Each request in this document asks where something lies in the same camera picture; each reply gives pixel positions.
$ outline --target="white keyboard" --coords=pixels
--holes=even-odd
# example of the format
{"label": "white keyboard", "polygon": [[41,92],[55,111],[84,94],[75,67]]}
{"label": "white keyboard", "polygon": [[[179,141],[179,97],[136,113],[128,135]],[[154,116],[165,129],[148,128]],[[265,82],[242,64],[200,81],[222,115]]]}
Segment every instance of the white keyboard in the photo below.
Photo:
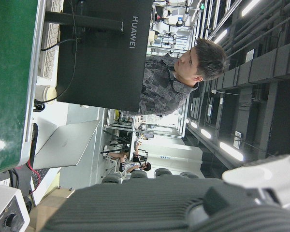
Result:
{"label": "white keyboard", "polygon": [[[63,0],[47,0],[46,10],[62,12]],[[54,23],[44,23],[41,48],[48,48],[59,41],[59,25]],[[53,77],[55,59],[55,47],[41,51],[39,60],[38,75],[51,80]]]}

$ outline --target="cardboard box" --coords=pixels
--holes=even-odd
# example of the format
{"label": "cardboard box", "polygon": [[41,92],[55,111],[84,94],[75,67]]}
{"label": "cardboard box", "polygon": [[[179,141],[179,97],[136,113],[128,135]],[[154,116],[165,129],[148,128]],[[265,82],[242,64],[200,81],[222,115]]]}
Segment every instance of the cardboard box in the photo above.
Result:
{"label": "cardboard box", "polygon": [[37,206],[37,222],[35,231],[39,232],[47,220],[62,206],[75,190],[56,189],[43,199]]}

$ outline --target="red cable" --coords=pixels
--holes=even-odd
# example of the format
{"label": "red cable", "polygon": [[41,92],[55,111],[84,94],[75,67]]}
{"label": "red cable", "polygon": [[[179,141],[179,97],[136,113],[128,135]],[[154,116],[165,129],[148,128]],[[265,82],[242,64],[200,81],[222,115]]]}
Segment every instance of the red cable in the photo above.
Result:
{"label": "red cable", "polygon": [[30,169],[31,171],[33,171],[34,173],[36,173],[37,176],[38,176],[39,182],[38,182],[37,187],[35,188],[35,190],[37,190],[37,188],[38,188],[38,186],[40,185],[40,182],[41,182],[41,175],[40,175],[36,170],[34,170],[34,169],[31,167],[30,160],[28,160],[27,164],[28,164],[28,166],[29,166],[29,169]]}

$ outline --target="patterned shirt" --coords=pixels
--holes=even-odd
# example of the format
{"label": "patterned shirt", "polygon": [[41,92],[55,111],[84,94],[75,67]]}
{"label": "patterned shirt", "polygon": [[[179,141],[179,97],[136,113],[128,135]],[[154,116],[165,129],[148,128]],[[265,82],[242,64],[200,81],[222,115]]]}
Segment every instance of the patterned shirt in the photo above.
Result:
{"label": "patterned shirt", "polygon": [[179,82],[174,75],[177,58],[150,56],[145,63],[140,112],[128,115],[167,115],[178,109],[198,87]]}

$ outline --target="keyboard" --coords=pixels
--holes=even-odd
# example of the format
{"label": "keyboard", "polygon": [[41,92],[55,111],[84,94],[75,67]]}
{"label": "keyboard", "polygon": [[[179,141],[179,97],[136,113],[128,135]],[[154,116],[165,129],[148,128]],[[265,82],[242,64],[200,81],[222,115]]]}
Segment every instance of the keyboard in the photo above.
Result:
{"label": "keyboard", "polygon": [[[63,0],[47,0],[46,10],[62,12]],[[59,24],[44,23],[41,48],[48,48],[59,41]],[[51,80],[53,77],[55,48],[40,52],[38,75]]]}
{"label": "keyboard", "polygon": [[[43,169],[36,170],[36,172],[38,172],[41,176],[41,181],[43,180],[43,178],[47,174],[48,170],[49,170],[49,168],[43,168]],[[32,181],[33,181],[34,189],[36,189],[38,186],[38,183],[39,183],[39,178],[35,172],[32,172]]]}

